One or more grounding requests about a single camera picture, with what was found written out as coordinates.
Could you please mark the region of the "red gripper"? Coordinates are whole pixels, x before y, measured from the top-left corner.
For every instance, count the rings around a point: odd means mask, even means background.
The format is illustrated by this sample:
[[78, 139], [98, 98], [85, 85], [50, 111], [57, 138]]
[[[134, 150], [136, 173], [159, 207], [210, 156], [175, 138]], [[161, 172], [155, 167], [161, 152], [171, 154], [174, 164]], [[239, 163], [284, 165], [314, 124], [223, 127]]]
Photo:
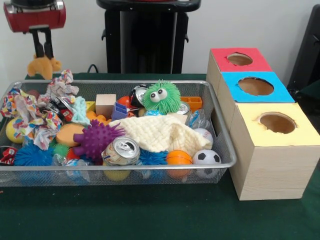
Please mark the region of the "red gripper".
[[51, 30], [65, 25], [66, 5], [63, 1], [5, 1], [4, 14], [12, 32], [28, 33], [31, 30], [36, 58], [42, 57], [42, 44], [36, 29], [44, 28], [44, 53], [50, 60], [54, 57]]

